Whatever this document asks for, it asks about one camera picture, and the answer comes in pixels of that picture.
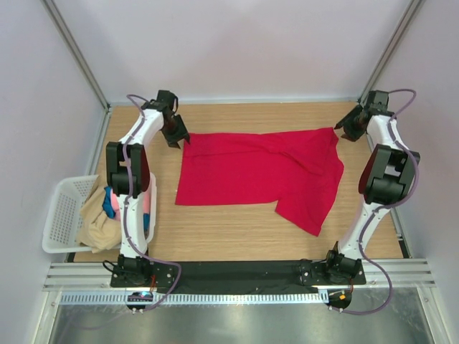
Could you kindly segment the red polo shirt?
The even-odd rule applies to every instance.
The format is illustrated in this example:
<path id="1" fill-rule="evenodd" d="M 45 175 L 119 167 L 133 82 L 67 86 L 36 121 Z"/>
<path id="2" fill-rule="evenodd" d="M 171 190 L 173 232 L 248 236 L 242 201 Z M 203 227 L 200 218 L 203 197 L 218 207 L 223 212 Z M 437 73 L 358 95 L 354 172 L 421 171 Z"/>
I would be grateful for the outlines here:
<path id="1" fill-rule="evenodd" d="M 275 203 L 303 231 L 321 233 L 344 165 L 333 128 L 191 134 L 176 194 L 180 206 Z"/>

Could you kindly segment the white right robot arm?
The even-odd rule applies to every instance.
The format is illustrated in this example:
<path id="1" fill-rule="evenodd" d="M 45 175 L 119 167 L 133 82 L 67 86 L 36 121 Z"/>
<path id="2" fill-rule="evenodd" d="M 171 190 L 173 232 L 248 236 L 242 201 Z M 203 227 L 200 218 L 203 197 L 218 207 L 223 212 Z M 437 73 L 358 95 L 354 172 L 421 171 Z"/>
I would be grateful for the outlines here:
<path id="1" fill-rule="evenodd" d="M 359 212 L 325 261 L 325 273 L 339 282 L 351 281 L 363 273 L 362 262 L 370 261 L 365 250 L 379 222 L 391 209 L 406 202 L 417 187 L 420 154 L 404 144 L 397 130 L 397 116 L 416 95 L 408 88 L 373 90 L 363 105 L 356 105 L 335 124 L 346 139 L 356 141 L 367 135 L 373 145 L 359 179 Z"/>

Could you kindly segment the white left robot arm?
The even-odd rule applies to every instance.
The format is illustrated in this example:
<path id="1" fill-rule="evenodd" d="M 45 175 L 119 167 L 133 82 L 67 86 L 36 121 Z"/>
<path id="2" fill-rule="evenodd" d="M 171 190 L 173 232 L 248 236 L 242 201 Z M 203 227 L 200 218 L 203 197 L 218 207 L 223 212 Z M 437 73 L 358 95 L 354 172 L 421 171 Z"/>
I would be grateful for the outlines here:
<path id="1" fill-rule="evenodd" d="M 121 245 L 117 264 L 112 269 L 111 287 L 145 287 L 153 281 L 153 262 L 148 253 L 145 231 L 144 200 L 150 198 L 148 225 L 155 226 L 156 179 L 150 173 L 146 148 L 157 133 L 167 146 L 179 148 L 190 142 L 184 121 L 177 113 L 178 97 L 170 90 L 159 90 L 154 99 L 137 95 L 127 98 L 137 107 L 135 124 L 120 140 L 109 142 L 105 149 L 108 186 L 120 209 Z"/>

